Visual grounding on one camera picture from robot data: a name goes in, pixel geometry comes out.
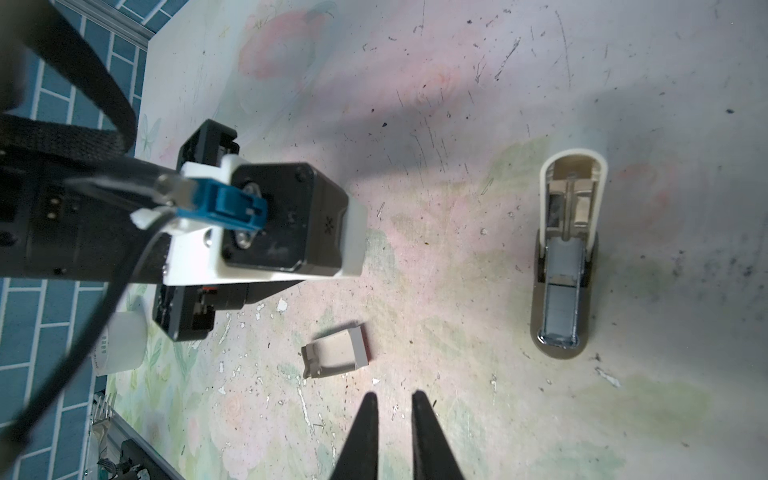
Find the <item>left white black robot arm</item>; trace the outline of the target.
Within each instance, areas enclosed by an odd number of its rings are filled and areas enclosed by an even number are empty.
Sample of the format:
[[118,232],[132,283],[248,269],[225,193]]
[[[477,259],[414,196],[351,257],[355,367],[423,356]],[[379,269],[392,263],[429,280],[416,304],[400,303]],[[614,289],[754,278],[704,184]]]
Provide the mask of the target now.
[[[106,282],[138,236],[129,214],[139,196],[99,192],[89,196],[67,180],[121,173],[147,165],[110,154],[109,135],[92,129],[5,115],[1,119],[1,272],[20,278]],[[270,282],[201,280],[187,286],[160,285],[153,316],[174,341],[207,337],[219,311],[238,310],[299,281],[309,264],[309,239],[322,193],[334,185],[306,163],[251,164],[234,173],[238,187],[255,184],[267,203],[267,221],[250,243],[226,231],[218,253],[229,266],[278,272]]]

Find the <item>beige stapler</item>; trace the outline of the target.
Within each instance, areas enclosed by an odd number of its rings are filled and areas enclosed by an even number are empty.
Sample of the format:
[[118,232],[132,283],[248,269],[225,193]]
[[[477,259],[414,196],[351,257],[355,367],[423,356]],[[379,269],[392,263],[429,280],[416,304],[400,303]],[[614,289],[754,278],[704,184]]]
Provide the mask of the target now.
[[539,172],[530,335],[544,355],[570,360],[589,338],[605,156],[589,148],[552,154]]

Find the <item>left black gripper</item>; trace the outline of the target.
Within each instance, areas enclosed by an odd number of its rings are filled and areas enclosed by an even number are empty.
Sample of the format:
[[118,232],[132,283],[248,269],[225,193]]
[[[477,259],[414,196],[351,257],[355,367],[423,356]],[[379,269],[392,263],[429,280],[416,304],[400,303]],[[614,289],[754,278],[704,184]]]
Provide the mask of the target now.
[[[237,132],[208,119],[180,147],[176,168],[187,163],[217,167],[225,154],[237,154]],[[153,320],[175,342],[205,339],[218,311],[238,311],[287,290],[295,281],[191,286],[157,286]]]

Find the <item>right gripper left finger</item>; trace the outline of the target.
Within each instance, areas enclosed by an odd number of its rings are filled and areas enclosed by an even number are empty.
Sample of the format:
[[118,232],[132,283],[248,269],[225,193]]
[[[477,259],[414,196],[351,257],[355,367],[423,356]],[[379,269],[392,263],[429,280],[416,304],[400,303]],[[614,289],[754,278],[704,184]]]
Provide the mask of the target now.
[[378,453],[378,400],[374,392],[368,392],[363,397],[330,478],[376,480]]

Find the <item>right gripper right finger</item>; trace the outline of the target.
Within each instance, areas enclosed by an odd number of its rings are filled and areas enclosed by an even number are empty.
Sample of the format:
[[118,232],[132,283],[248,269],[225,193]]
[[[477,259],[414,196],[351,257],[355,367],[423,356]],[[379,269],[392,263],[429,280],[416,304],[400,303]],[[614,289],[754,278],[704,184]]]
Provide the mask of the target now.
[[412,457],[415,480],[463,479],[426,393],[412,395]]

